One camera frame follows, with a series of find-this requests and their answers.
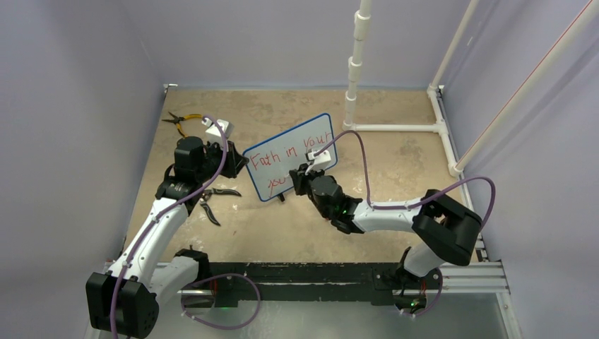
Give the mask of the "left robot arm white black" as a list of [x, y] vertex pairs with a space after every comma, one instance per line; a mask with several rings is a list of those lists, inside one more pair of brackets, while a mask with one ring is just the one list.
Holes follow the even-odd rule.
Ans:
[[166, 272], [155, 270], [201, 194], [218, 176], [235, 178], [247, 162], [227, 139], [178, 140], [174, 162], [165, 170], [146, 221], [107, 271], [93, 273], [85, 284], [92, 328], [114, 337], [147, 338], [162, 305], [179, 288], [189, 284], [201, 289], [210, 282], [207, 255], [192, 249], [181, 250]]

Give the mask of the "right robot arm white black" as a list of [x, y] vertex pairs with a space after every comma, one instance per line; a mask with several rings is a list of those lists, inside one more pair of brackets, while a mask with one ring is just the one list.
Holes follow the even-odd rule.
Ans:
[[344, 193], [334, 177], [309, 171], [306, 165], [290, 170], [295, 193], [307, 196], [321, 217], [344, 234], [375, 231], [412, 232], [421, 242], [406, 251], [397, 267], [401, 285], [414, 287], [444, 263], [467, 266], [484, 224], [483, 218], [452, 197], [429, 189], [422, 198], [391, 203], [368, 203]]

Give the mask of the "blue framed whiteboard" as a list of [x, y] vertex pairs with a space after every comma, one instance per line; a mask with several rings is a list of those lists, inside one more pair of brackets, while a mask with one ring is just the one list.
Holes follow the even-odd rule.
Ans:
[[258, 199], [267, 202], [293, 188], [290, 170], [307, 163], [306, 153], [322, 148], [335, 137], [331, 115], [321, 113], [301, 124], [247, 148], [247, 169]]

